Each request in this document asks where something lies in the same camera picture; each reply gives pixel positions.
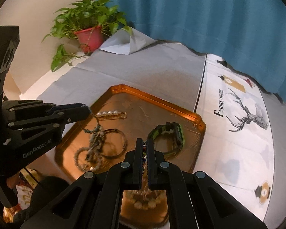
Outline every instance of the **plant pot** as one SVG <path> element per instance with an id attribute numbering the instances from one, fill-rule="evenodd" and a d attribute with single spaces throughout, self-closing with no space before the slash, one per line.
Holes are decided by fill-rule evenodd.
<path id="1" fill-rule="evenodd" d="M 104 37 L 101 29 L 101 26 L 96 26 L 74 32 L 74 34 L 78 37 L 80 48 L 84 53 L 93 52 L 104 43 Z"/>

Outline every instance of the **silver bolt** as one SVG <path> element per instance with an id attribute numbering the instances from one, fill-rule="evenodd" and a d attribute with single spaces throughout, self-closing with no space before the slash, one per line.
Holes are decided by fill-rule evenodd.
<path id="1" fill-rule="evenodd" d="M 92 178 L 93 176 L 94 176 L 94 174 L 93 174 L 93 172 L 91 172 L 91 171 L 87 171 L 87 172 L 84 173 L 84 177 L 85 177 L 86 179 L 90 179 L 90 178 Z"/>
<path id="2" fill-rule="evenodd" d="M 197 176 L 198 178 L 200 178 L 200 179 L 203 179 L 203 178 L 206 177 L 206 174 L 205 174 L 205 172 L 203 172 L 203 171 L 198 171 L 198 172 L 196 173 L 196 176 Z"/>
<path id="3" fill-rule="evenodd" d="M 129 166 L 130 166 L 130 163 L 128 163 L 128 162 L 122 162 L 121 163 L 122 168 L 128 168 Z"/>
<path id="4" fill-rule="evenodd" d="M 169 167 L 169 163 L 168 162 L 161 162 L 160 163 L 160 166 L 162 167 L 162 168 L 167 168 L 167 167 Z"/>

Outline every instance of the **blue curtain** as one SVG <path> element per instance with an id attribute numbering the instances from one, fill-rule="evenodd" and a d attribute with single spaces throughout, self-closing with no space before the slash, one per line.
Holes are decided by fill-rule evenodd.
<path id="1" fill-rule="evenodd" d="M 286 7 L 281 0 L 111 0 L 137 30 L 223 57 L 286 101 Z"/>

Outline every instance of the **triangular cutout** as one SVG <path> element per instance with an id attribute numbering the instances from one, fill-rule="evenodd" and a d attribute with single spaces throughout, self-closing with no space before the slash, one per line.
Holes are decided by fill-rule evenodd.
<path id="1" fill-rule="evenodd" d="M 227 217 L 237 211 L 237 209 L 225 198 L 223 198 L 222 195 L 218 193 L 213 187 L 209 187 L 208 190 L 220 218 Z"/>
<path id="2" fill-rule="evenodd" d="M 75 203 L 80 196 L 82 189 L 80 187 L 75 188 L 64 199 L 52 208 L 52 212 L 63 219 L 69 219 Z"/>

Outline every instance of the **tray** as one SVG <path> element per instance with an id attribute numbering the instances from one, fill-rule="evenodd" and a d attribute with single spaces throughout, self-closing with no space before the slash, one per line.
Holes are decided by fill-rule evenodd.
<path id="1" fill-rule="evenodd" d="M 192 172 L 203 141 L 206 125 L 201 117 L 184 108 L 159 99 L 127 85 L 110 87 L 92 106 L 94 114 L 99 111 L 127 112 L 126 119 L 100 121 L 104 129 L 117 128 L 124 132 L 128 146 L 124 153 L 134 150 L 137 138 L 146 140 L 148 133 L 159 124 L 177 122 L 181 124 L 185 146 L 181 152 L 168 159 L 181 170 Z M 92 130 L 96 126 L 94 118 L 89 117 L 82 122 L 85 128 Z M 84 133 L 76 123 L 63 137 L 62 143 L 56 147 L 55 160 L 60 168 L 72 179 L 76 180 L 83 172 L 74 164 L 74 153 L 81 147 L 88 146 L 89 135 Z M 169 151 L 172 146 L 170 136 L 156 139 L 155 149 Z M 103 146 L 105 155 L 115 155 L 122 151 L 122 137 L 119 134 L 108 134 Z M 107 171 L 111 166 L 124 160 L 125 154 L 115 159 L 106 159 L 97 171 Z M 79 156 L 79 162 L 85 163 L 85 152 Z M 168 220 L 167 203 L 162 202 L 154 209 L 136 210 L 126 196 L 123 196 L 120 221 L 132 228 L 148 229 L 160 227 Z"/>

